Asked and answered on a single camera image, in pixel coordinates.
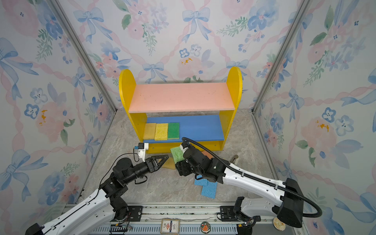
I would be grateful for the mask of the pale yellow sponge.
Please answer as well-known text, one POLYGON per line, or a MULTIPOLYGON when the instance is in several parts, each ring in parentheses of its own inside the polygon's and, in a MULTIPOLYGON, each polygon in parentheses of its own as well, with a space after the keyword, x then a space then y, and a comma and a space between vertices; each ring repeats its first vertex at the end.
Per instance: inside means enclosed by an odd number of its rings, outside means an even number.
POLYGON ((164 167, 164 168, 168 168, 168 169, 172 169, 172 170, 175 170, 175 169, 176 169, 176 168, 175 168, 175 162, 174 162, 174 160, 173 160, 172 158, 168 158, 168 159, 166 160, 166 162, 163 164, 162 167, 164 167))
POLYGON ((153 140, 155 138, 156 123, 146 123, 144 129, 144 140, 153 140))

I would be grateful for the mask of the blue sponge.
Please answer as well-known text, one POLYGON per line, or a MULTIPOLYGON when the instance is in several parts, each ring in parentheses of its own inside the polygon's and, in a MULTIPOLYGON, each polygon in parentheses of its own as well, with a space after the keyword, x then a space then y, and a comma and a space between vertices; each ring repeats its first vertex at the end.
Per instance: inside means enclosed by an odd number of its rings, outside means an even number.
POLYGON ((196 186, 207 186, 208 185, 208 180, 207 179, 204 179, 204 178, 202 178, 202 179, 195 179, 194 180, 194 184, 196 185, 196 186))
POLYGON ((207 184, 202 187, 201 195, 211 198, 211 199, 215 199, 216 190, 217 190, 217 182, 213 183, 213 182, 208 181, 207 184))

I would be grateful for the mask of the light green sponge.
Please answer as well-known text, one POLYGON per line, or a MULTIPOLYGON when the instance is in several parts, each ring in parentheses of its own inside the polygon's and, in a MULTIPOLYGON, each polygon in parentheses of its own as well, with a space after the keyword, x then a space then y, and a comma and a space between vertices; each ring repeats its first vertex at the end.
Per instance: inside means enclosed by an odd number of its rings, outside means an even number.
POLYGON ((183 156, 184 153, 183 153, 181 147, 171 148, 170 151, 171 151, 172 158, 173 158, 173 161, 174 161, 175 164, 185 160, 185 158, 183 156))

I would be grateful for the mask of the bright yellow sponge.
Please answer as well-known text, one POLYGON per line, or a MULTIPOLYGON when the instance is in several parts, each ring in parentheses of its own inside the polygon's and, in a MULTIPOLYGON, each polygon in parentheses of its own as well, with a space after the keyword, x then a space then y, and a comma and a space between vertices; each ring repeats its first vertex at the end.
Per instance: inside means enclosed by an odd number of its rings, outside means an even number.
POLYGON ((168 123, 157 123, 155 129, 155 141, 168 140, 168 123))

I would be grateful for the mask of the dark green sponge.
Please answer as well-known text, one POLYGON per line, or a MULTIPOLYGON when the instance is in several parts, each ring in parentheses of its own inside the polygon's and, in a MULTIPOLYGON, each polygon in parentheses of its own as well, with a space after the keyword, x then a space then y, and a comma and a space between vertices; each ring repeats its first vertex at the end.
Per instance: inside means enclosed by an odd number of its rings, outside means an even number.
POLYGON ((168 124, 168 140, 179 140, 180 139, 180 123, 174 122, 168 124))

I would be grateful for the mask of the orange pink sponge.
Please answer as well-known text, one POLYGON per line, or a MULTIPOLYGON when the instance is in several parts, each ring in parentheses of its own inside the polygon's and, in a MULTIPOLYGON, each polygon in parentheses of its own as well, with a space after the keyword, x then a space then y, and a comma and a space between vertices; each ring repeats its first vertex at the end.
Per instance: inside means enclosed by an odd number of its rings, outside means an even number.
POLYGON ((205 155, 206 157, 208 157, 209 159, 212 159, 212 158, 213 158, 212 154, 210 154, 210 153, 207 152, 207 151, 202 151, 201 153, 202 153, 203 155, 205 155))

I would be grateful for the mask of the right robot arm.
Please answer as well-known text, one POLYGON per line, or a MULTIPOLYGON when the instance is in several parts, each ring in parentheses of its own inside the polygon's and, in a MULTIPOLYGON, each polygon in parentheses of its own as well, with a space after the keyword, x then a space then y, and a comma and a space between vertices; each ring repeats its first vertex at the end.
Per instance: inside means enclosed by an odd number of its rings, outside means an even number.
POLYGON ((170 151, 179 175, 194 174, 196 181, 239 187, 266 199, 264 204, 257 204, 243 196, 239 197, 234 205, 234 213, 238 220, 276 215, 286 225, 302 227, 304 196, 294 179, 281 181, 265 178, 219 157, 209 158, 193 146, 186 149, 174 147, 170 151))

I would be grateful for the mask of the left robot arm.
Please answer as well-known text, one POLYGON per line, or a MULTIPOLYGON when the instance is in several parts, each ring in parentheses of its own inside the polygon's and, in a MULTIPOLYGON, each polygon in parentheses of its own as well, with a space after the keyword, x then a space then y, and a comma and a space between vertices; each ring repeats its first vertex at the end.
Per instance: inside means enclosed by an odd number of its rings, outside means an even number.
POLYGON ((147 174, 158 171, 169 159, 168 155, 152 156, 137 165, 121 155, 105 174, 100 186, 81 203, 58 218, 39 225, 31 225, 27 235, 87 235, 101 225, 115 220, 129 223, 138 212, 129 208, 122 199, 129 183, 146 178, 147 174))

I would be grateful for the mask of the yellow shelf pink blue boards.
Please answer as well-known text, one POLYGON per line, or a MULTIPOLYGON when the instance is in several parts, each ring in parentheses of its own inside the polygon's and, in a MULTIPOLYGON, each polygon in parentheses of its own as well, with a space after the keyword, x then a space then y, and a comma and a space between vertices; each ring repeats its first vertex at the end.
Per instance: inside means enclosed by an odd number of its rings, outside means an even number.
POLYGON ((168 153, 183 137, 212 151, 222 151, 242 96, 238 67, 230 69, 224 83, 137 84, 130 70, 119 77, 125 111, 148 154, 168 153), (156 141, 144 138, 148 123, 179 123, 179 137, 156 141))

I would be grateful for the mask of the round dark badge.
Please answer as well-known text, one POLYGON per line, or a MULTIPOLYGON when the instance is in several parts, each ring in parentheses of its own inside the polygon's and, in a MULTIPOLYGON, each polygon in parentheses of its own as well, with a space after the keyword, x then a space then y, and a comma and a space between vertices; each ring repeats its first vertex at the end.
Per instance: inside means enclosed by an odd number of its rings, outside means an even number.
POLYGON ((200 231, 204 234, 208 234, 211 231, 211 225, 209 222, 204 221, 200 224, 200 231))

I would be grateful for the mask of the square printed card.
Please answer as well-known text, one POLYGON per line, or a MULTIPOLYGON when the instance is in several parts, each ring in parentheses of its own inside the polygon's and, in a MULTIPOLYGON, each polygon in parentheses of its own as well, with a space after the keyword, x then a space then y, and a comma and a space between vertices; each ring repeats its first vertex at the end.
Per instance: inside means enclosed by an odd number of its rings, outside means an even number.
POLYGON ((180 233, 180 220, 162 219, 160 233, 164 235, 178 235, 180 233))

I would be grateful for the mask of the round beige disc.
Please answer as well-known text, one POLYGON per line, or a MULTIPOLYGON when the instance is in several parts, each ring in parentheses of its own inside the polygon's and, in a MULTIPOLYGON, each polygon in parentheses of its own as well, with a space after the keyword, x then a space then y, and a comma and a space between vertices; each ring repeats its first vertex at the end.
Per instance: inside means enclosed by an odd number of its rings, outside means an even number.
POLYGON ((277 217, 273 218, 273 225, 278 231, 284 231, 286 224, 280 221, 277 217))

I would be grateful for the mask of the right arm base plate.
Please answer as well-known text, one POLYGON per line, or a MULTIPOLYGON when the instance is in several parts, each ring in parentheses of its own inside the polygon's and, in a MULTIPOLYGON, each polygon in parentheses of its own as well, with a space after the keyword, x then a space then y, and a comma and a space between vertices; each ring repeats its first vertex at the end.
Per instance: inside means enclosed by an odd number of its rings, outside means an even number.
POLYGON ((224 222, 260 222, 260 216, 249 217, 242 213, 240 210, 235 210, 234 206, 220 206, 219 212, 217 213, 217 218, 224 222))

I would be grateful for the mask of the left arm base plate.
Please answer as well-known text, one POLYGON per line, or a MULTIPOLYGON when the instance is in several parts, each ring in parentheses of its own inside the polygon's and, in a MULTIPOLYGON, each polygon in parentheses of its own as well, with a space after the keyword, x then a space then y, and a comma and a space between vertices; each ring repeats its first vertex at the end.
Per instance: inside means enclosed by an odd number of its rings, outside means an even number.
POLYGON ((143 206, 123 206, 115 209, 114 221, 140 222, 143 214, 143 206))

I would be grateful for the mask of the aluminium rail base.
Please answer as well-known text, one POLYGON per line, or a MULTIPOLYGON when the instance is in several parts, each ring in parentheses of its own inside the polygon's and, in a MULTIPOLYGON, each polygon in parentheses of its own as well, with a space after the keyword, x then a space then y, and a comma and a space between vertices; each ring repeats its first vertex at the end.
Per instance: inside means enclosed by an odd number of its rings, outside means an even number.
POLYGON ((120 227, 116 221, 103 224, 96 220, 105 218, 106 211, 98 212, 90 222, 93 229, 83 232, 85 235, 156 235, 161 233, 162 221, 179 220, 180 235, 201 235, 201 223, 210 224, 210 235, 237 235, 238 221, 227 218, 226 210, 233 207, 232 202, 200 203, 130 203, 130 219, 120 227))

